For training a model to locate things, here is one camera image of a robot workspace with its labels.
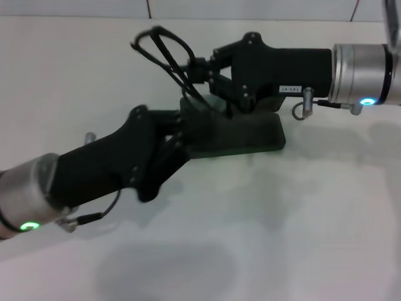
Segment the blue led light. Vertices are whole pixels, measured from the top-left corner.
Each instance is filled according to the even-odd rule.
[[[361,100],[361,105],[374,105],[376,103],[376,100],[372,98],[364,98]]]

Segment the white table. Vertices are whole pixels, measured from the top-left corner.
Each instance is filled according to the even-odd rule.
[[[247,31],[275,47],[385,40],[375,23],[160,23],[199,56]],[[177,108],[175,83],[129,46],[151,24],[0,18],[2,169],[111,134],[141,103]],[[401,108],[297,122],[295,101],[279,111],[281,153],[191,161],[151,203],[126,189],[72,235],[51,224],[1,243],[1,300],[400,300]]]

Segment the label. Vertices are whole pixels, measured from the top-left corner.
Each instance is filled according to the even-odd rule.
[[[302,86],[280,86],[279,93],[302,93]]]

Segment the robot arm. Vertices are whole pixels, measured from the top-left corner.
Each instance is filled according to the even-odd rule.
[[[401,0],[384,0],[383,5],[388,45],[275,49],[264,44],[259,33],[248,33],[241,41],[215,49],[206,59],[195,57],[185,42],[160,26],[141,33],[132,47],[180,85],[189,106],[194,104],[188,95],[205,110],[188,115],[183,111],[148,110],[141,105],[107,137],[62,156],[46,154],[2,172],[0,240],[66,220],[79,205],[127,187],[137,190],[140,201],[153,200],[160,186],[194,157],[189,152],[191,145],[215,136],[217,124],[234,123],[238,113],[251,116],[255,124],[256,115],[250,113],[259,103],[271,118],[285,97],[302,97],[303,118],[299,120],[312,114],[314,104],[347,108],[354,115],[360,114],[364,105],[401,105]],[[140,46],[146,36],[153,39],[168,65]],[[173,39],[188,52],[186,66],[177,64],[161,36]],[[231,78],[221,75],[227,67],[231,67]],[[194,84],[206,82],[211,93],[226,103],[225,109],[217,110],[195,89]],[[216,122],[216,115],[223,121]],[[278,116],[271,120],[264,129],[278,128]],[[232,129],[229,133],[224,138],[236,140],[238,133]],[[284,147],[284,137],[280,141]],[[104,215],[89,214],[74,219],[74,223],[90,223]]]

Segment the green led light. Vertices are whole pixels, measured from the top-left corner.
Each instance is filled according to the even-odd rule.
[[[40,224],[29,221],[29,222],[23,224],[21,227],[19,227],[19,229],[21,229],[23,231],[29,231],[29,230],[34,230],[39,226],[40,226]]]

